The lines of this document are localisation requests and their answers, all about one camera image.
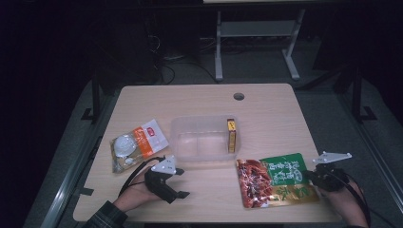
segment hand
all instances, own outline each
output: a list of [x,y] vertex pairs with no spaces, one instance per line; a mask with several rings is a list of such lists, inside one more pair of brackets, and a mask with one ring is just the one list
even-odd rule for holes
[[[363,198],[358,185],[351,180],[349,184],[358,193],[358,195]],[[348,225],[369,227],[367,220],[365,219],[365,215],[359,207],[355,197],[346,187],[343,187],[335,192],[327,192],[320,188],[318,188],[318,190],[321,194],[325,195],[329,199],[330,203],[332,203],[336,211],[343,217]]]
[[144,174],[151,167],[146,167],[140,172],[130,184],[137,183],[129,186],[114,202],[113,204],[123,212],[133,210],[144,203],[152,200],[160,200],[154,193],[150,192],[144,183]]

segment wooden table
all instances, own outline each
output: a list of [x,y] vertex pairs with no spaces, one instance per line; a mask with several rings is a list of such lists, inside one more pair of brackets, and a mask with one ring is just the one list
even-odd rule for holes
[[[244,99],[234,99],[242,93]],[[125,87],[116,103],[85,188],[74,211],[79,221],[89,219],[106,200],[114,201],[134,170],[112,173],[109,141],[155,119],[167,139],[171,121],[179,116],[231,114],[238,118],[241,135],[239,159],[263,159],[301,153],[307,168],[317,150],[299,108],[293,89],[287,84],[271,85],[153,85]],[[171,154],[169,146],[157,155]],[[184,163],[182,176],[167,181],[177,191],[188,191],[186,199],[172,204],[153,201],[128,212],[138,222],[331,222],[337,216],[325,200],[320,202],[259,208],[243,208],[234,161]]]

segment hole in table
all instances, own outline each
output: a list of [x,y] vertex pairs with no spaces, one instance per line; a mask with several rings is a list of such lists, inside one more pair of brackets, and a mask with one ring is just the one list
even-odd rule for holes
[[245,98],[245,95],[243,93],[234,93],[234,99],[237,101],[242,101]]

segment food package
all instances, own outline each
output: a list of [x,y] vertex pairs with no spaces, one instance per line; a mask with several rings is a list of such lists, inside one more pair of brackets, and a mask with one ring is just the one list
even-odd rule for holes
[[237,160],[237,170],[245,208],[319,200],[314,186],[302,176],[306,166],[299,153],[262,160]]
[[228,152],[235,153],[235,145],[237,140],[237,128],[234,119],[227,119],[228,125]]
[[112,171],[113,173],[122,173],[167,146],[168,140],[157,122],[152,120],[110,142],[113,160]]

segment cable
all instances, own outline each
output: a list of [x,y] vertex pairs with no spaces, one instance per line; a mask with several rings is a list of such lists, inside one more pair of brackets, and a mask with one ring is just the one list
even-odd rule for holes
[[140,181],[140,182],[135,182],[135,183],[130,183],[127,187],[131,187],[137,184],[145,183],[145,181]]
[[151,158],[147,161],[143,161],[139,167],[137,167],[134,172],[128,177],[128,179],[125,181],[125,184],[122,186],[121,191],[119,192],[119,196],[130,186],[131,181],[133,181],[133,179],[140,173],[140,171],[145,168],[145,166],[152,162],[157,160],[158,162],[162,162],[164,160],[164,158],[160,158],[160,157],[155,157],[155,158]]
[[166,61],[178,61],[178,60],[184,59],[185,57],[186,57],[185,55],[177,55],[177,56],[173,56],[173,57],[165,56],[165,57],[163,57],[163,59]]
[[334,177],[335,179],[337,179],[338,181],[340,181],[341,183],[344,184],[344,186],[347,188],[347,190],[349,190],[349,192],[355,197],[359,207],[361,208],[362,212],[364,213],[365,219],[367,220],[367,224],[369,227],[371,227],[371,215],[370,215],[370,209],[368,207],[367,201],[365,200],[364,195],[362,194],[361,188],[359,187],[358,183],[356,182],[356,185],[358,186],[358,189],[360,189],[359,191],[361,192],[362,197],[360,197],[358,195],[358,193],[354,190],[354,188],[352,187],[352,185],[346,183],[344,180],[342,180],[341,178],[339,178],[338,176],[334,175],[332,172],[330,172],[327,169],[324,169],[325,172]]
[[[233,41],[233,45],[224,42],[224,41],[231,42],[231,40]],[[254,47],[253,44],[246,42],[245,39],[242,39],[241,41],[240,39],[225,39],[221,43],[222,43],[221,47],[222,53],[227,55],[242,54],[244,52],[251,50]]]
[[199,65],[199,64],[191,63],[191,62],[188,62],[188,63],[170,63],[170,64],[172,64],[172,65],[194,65],[194,66],[196,66],[196,67],[199,67],[199,68],[203,69],[203,70],[210,76],[210,78],[213,79],[213,81],[214,81],[215,83],[218,83],[218,81],[216,80],[216,78],[215,78],[206,68],[204,68],[203,66],[201,66],[201,65]]
[[160,38],[158,38],[158,36],[155,36],[155,35],[148,35],[148,38],[153,38],[153,39],[156,39],[157,40],[157,46],[153,49],[151,49],[150,51],[151,52],[153,52],[153,53],[157,53],[157,50],[160,48],[160,46],[161,46],[161,40],[160,40]]
[[[350,176],[349,174],[346,174],[347,175],[347,177],[349,177],[351,180],[353,180],[355,183],[357,183],[357,181],[352,177],[352,176]],[[359,190],[360,190],[360,192],[361,192],[361,195],[364,197],[364,194],[363,194],[363,192],[361,191],[361,188],[359,188]],[[396,226],[394,226],[390,221],[388,221],[385,217],[383,217],[382,215],[380,215],[378,212],[376,212],[374,209],[372,209],[372,208],[370,208],[370,207],[368,207],[369,208],[369,210],[372,212],[372,213],[374,213],[376,216],[378,216],[380,219],[382,219],[384,222],[386,222],[386,223],[388,223],[391,227],[393,227],[393,228],[397,228]]]
[[162,67],[165,67],[165,68],[168,68],[168,69],[170,69],[171,71],[172,71],[172,79],[171,80],[169,80],[169,82],[165,82],[165,78],[163,77],[163,74],[161,73],[161,80],[163,81],[163,85],[169,85],[169,84],[171,84],[173,81],[174,81],[174,79],[175,79],[175,76],[176,76],[176,74],[175,74],[175,70],[173,69],[173,68],[171,68],[171,67],[169,67],[169,66],[162,66]]
[[216,38],[201,38],[201,40],[212,40],[210,43],[208,43],[207,45],[200,47],[201,52],[208,50],[210,48],[214,47],[214,44],[216,44]]

